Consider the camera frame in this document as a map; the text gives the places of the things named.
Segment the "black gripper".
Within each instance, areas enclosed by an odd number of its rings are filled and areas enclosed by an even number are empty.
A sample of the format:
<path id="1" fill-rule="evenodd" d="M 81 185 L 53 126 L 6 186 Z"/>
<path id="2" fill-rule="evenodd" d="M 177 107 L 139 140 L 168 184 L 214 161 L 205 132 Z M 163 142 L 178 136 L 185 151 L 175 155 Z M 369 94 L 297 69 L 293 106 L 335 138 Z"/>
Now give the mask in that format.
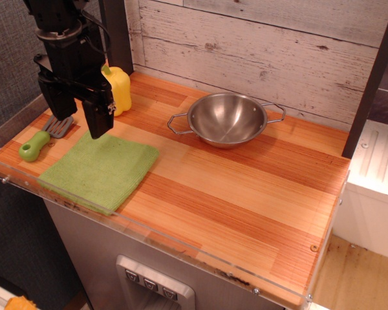
<path id="1" fill-rule="evenodd" d="M 35 30 L 46 51 L 34 58 L 39 66 L 39 87 L 53 116 L 68 118 L 77 112 L 75 99 L 83 100 L 94 140 L 114 126 L 111 86 L 101 73 L 105 50 L 100 30 L 95 23 L 74 23 L 58 32 Z"/>

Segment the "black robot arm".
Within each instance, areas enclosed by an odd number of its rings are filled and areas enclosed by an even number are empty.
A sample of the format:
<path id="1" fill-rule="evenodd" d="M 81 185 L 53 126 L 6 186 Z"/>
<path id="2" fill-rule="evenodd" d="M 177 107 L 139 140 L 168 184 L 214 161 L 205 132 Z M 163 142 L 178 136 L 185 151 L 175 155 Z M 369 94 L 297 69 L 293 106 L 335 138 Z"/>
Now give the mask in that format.
<path id="1" fill-rule="evenodd" d="M 87 13 L 86 1 L 25 1 L 36 22 L 36 36 L 45 54 L 34 62 L 39 66 L 41 92 L 58 120 L 77 111 L 81 101 L 92 138 L 113 128 L 112 87 L 102 74 L 107 49 L 103 46 L 104 26 Z"/>

